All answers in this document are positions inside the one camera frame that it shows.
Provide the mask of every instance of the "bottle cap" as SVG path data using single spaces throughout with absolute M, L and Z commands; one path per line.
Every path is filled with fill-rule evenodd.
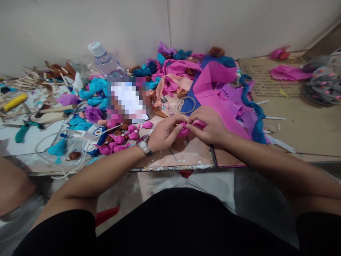
M 100 57 L 106 53 L 106 50 L 103 48 L 100 42 L 93 42 L 89 44 L 88 49 L 95 57 Z

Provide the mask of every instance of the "white wall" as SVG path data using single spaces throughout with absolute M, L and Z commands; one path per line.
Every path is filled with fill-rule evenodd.
M 159 41 L 170 45 L 168 28 L 166 0 L 1 0 L 0 77 L 44 60 L 65 65 L 93 41 L 133 67 L 156 57 Z
M 233 58 L 309 49 L 341 20 L 340 0 L 168 0 L 170 43 Z

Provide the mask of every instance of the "hand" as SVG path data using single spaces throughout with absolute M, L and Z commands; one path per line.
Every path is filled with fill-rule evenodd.
M 203 130 L 200 130 L 191 125 L 195 120 L 200 120 L 206 123 L 207 126 Z M 220 115 L 209 106 L 197 108 L 188 118 L 186 128 L 203 142 L 215 145 L 222 145 L 233 134 L 226 129 Z
M 172 115 L 157 123 L 148 140 L 148 147 L 154 153 L 168 149 L 182 130 L 183 125 L 179 124 L 169 133 L 169 129 L 175 124 L 186 122 L 186 119 L 179 115 Z

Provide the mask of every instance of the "purple paper rose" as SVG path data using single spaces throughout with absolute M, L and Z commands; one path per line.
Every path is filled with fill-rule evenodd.
M 98 120 L 102 119 L 103 113 L 99 108 L 87 106 L 85 110 L 85 117 L 89 120 L 90 123 L 97 123 Z

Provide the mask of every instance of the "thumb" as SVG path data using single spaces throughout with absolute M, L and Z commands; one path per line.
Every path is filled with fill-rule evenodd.
M 186 124 L 186 128 L 189 129 L 191 132 L 193 132 L 198 138 L 202 138 L 204 136 L 204 133 L 202 130 L 200 130 L 198 127 Z
M 179 124 L 178 126 L 176 126 L 173 131 L 169 134 L 169 136 L 166 139 L 166 142 L 169 144 L 172 144 L 175 139 L 177 138 L 177 136 L 179 135 L 179 133 L 181 132 L 182 128 L 184 126 L 182 124 Z

